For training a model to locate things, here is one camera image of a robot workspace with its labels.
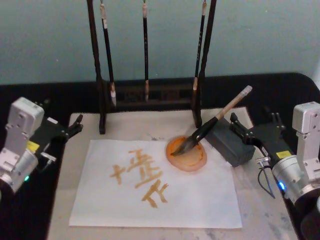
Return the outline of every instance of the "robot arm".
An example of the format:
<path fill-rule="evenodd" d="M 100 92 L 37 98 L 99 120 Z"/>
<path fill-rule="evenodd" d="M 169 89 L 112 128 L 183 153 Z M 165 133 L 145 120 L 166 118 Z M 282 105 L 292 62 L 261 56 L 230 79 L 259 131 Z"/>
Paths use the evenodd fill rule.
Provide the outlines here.
<path fill-rule="evenodd" d="M 294 155 L 282 139 L 286 129 L 278 113 L 271 113 L 271 122 L 246 129 L 237 116 L 231 115 L 230 129 L 244 144 L 258 147 L 278 182 L 284 198 L 289 199 L 302 216 L 301 232 L 306 239 L 320 239 L 320 104 L 308 102 L 295 106 L 292 128 L 298 137 Z"/>
<path fill-rule="evenodd" d="M 0 152 L 0 201 L 13 196 L 24 181 L 45 160 L 45 167 L 56 161 L 46 153 L 53 139 L 67 142 L 82 131 L 82 115 L 69 128 L 56 120 L 44 117 L 44 109 L 24 97 L 10 108 L 7 136 Z"/>

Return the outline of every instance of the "chinese characters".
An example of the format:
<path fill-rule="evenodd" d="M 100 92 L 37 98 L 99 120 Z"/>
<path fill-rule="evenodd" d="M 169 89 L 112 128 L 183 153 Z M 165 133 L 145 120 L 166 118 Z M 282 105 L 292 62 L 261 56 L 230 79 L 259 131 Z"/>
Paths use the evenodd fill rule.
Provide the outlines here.
<path fill-rule="evenodd" d="M 163 172 L 160 170 L 160 167 L 152 167 L 155 161 L 152 156 L 148 154 L 143 154 L 142 149 L 132 150 L 128 152 L 129 154 L 135 154 L 135 157 L 130 159 L 130 165 L 126 169 L 125 167 L 120 167 L 119 165 L 113 165 L 114 174 L 110 175 L 111 178 L 116 178 L 118 185 L 122 184 L 121 175 L 125 172 L 129 173 L 132 170 L 139 168 L 140 174 L 140 182 L 136 183 L 134 187 L 137 189 L 140 186 L 147 184 L 153 180 L 156 180 L 154 184 L 152 184 L 148 190 L 148 192 L 142 198 L 142 201 L 148 201 L 152 208 L 158 208 L 156 202 L 151 198 L 153 193 L 157 193 L 161 199 L 162 203 L 167 203 L 164 196 L 164 190 L 168 187 L 168 184 L 164 184 L 161 189 L 159 189 L 161 185 L 160 178 L 163 175 Z"/>

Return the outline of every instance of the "calligraphy brush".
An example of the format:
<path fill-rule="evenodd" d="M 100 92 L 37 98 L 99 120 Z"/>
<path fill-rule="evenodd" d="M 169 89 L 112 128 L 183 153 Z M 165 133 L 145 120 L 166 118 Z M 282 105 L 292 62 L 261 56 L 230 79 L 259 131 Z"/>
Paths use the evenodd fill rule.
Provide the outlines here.
<path fill-rule="evenodd" d="M 210 42 L 211 42 L 212 29 L 214 26 L 216 5 L 217 5 L 217 0 L 211 0 L 209 14 L 208 14 L 208 21 L 207 21 L 207 25 L 206 25 L 206 32 L 205 32 L 205 37 L 204 37 L 204 43 L 203 43 L 201 67 L 200 67 L 200 72 L 198 75 L 197 89 L 195 91 L 193 118 L 194 118 L 194 122 L 195 122 L 195 125 L 197 128 L 199 128 L 202 125 L 201 85 L 203 84 L 203 82 L 205 80 L 205 75 L 206 75 L 205 71 L 206 71 L 208 52 L 209 52 L 209 47 L 210 47 Z"/>
<path fill-rule="evenodd" d="M 189 152 L 203 139 L 210 130 L 222 119 L 225 114 L 232 109 L 237 103 L 239 103 L 248 93 L 252 90 L 251 86 L 246 86 L 231 102 L 229 102 L 216 116 L 207 121 L 202 127 L 198 128 L 191 136 L 182 142 L 182 144 L 171 153 L 172 156 L 176 157 Z"/>
<path fill-rule="evenodd" d="M 109 41 L 109 33 L 108 33 L 108 21 L 107 15 L 105 10 L 104 1 L 100 0 L 100 12 L 102 18 L 102 26 L 103 26 L 103 35 L 104 35 L 104 42 L 105 42 L 105 49 L 106 49 L 106 57 L 108 61 L 108 68 L 109 68 L 109 78 L 110 78 L 110 95 L 111 100 L 114 106 L 117 104 L 116 98 L 116 87 L 115 87 L 115 79 L 114 79 L 114 71 L 112 67 L 112 60 L 111 60 L 111 52 L 110 52 L 110 41 Z"/>
<path fill-rule="evenodd" d="M 201 54 L 202 36 L 204 33 L 206 7 L 207 7 L 207 2 L 206 2 L 206 0 L 204 0 L 203 4 L 202 4 L 202 16 L 201 16 L 201 24 L 200 24 L 198 52 L 196 54 L 195 74 L 194 74 L 194 80 L 193 80 L 193 93 L 192 93 L 192 103 L 191 103 L 192 108 L 194 108 L 195 104 L 196 104 L 196 95 L 197 95 L 197 89 L 198 89 L 199 62 L 200 62 L 200 54 Z"/>
<path fill-rule="evenodd" d="M 148 28 L 147 28 L 147 13 L 148 6 L 146 0 L 143 0 L 142 15 L 143 15 L 143 42 L 144 42 L 144 81 L 145 81 L 145 101 L 149 99 L 149 65 L 148 65 Z"/>

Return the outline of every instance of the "black cable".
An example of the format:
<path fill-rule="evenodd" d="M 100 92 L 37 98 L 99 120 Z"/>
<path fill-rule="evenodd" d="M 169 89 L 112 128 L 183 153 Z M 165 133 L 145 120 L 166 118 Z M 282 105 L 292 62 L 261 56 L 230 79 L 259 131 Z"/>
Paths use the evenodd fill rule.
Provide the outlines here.
<path fill-rule="evenodd" d="M 273 197 L 273 198 L 275 199 L 276 197 L 275 197 L 275 195 L 271 192 L 271 186 L 270 186 L 270 183 L 269 183 L 269 180 L 268 180 L 267 173 L 266 173 L 265 169 L 271 169 L 271 167 L 270 167 L 270 166 L 263 166 L 263 167 L 261 167 L 261 168 L 260 168 L 260 171 L 259 171 L 259 173 L 258 173 L 258 176 L 257 176 L 257 180 L 258 180 L 258 183 L 259 183 L 260 187 L 261 187 L 263 190 L 265 190 L 271 197 Z M 265 179 L 266 179 L 266 182 L 267 182 L 267 184 L 268 184 L 268 187 L 269 187 L 270 191 L 267 190 L 267 189 L 261 184 L 261 182 L 260 182 L 260 175 L 261 175 L 262 172 L 263 172 L 263 174 L 264 174 L 264 176 L 265 176 Z"/>

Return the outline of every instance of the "paper sheet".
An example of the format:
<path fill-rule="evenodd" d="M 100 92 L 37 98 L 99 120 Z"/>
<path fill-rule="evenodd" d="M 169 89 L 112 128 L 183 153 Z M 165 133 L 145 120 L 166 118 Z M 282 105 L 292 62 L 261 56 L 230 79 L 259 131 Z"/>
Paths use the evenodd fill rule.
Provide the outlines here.
<path fill-rule="evenodd" d="M 69 225 L 241 228 L 231 167 L 206 140 L 201 143 L 207 163 L 187 173 L 167 161 L 165 141 L 91 140 Z M 148 160 L 154 161 L 150 163 L 152 175 L 160 171 L 162 175 L 135 188 L 142 181 L 141 170 L 138 166 L 128 171 L 137 162 L 137 153 L 129 151 L 138 149 L 140 154 L 152 157 Z M 121 179 L 112 176 L 114 165 L 123 170 Z M 158 192 L 150 195 L 151 201 L 142 201 L 159 180 Z"/>

